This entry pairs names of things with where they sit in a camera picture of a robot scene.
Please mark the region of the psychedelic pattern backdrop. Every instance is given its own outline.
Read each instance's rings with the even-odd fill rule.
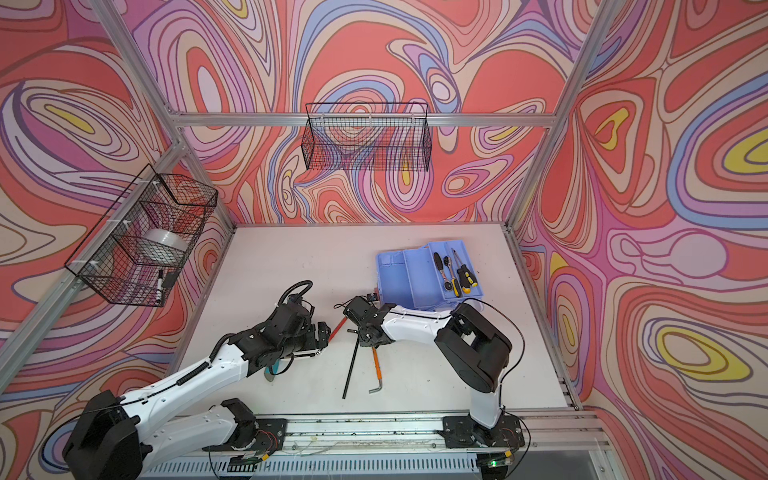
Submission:
[[[0,2],[0,45],[1,343],[168,139],[85,0]],[[164,376],[224,234],[213,217],[163,309],[78,296],[0,396],[0,478],[61,474],[90,397]]]
[[[541,113],[554,110],[595,9],[584,0],[151,0],[122,12],[177,111],[419,100],[442,113]],[[433,129],[427,174],[305,172],[301,133],[195,127],[187,138],[236,223],[500,221],[542,129]]]
[[[627,2],[515,225],[630,478],[768,478],[768,2]]]

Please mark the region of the white table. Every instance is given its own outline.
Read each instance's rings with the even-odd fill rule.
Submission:
[[[525,355],[504,381],[502,402],[510,409],[565,407],[565,399],[544,340],[536,325],[514,261],[499,225],[419,225],[353,227],[241,227],[223,260],[214,288],[191,338],[181,368],[207,357],[224,333],[264,321],[280,294],[300,280],[314,287],[304,296],[315,305],[313,321],[333,329],[343,318],[333,309],[376,287],[376,254],[418,248],[430,241],[465,242],[484,300],[513,319],[525,335]],[[520,355],[521,339],[489,308],[485,317],[512,343],[509,366]],[[198,413],[238,397],[257,415],[361,412],[435,412],[469,409],[469,387],[437,346],[396,342],[379,347],[384,389],[375,394],[376,371],[370,348],[360,348],[349,392],[342,391],[356,336],[347,321],[321,355],[297,359],[284,376],[267,382],[258,372],[197,403]],[[281,362],[280,369],[286,361]]]

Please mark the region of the wire basket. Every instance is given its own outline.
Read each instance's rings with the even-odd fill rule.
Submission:
[[[217,200],[213,187],[155,173],[80,270],[65,266],[109,303],[163,306]]]
[[[306,169],[428,171],[428,111],[422,102],[306,104]]]

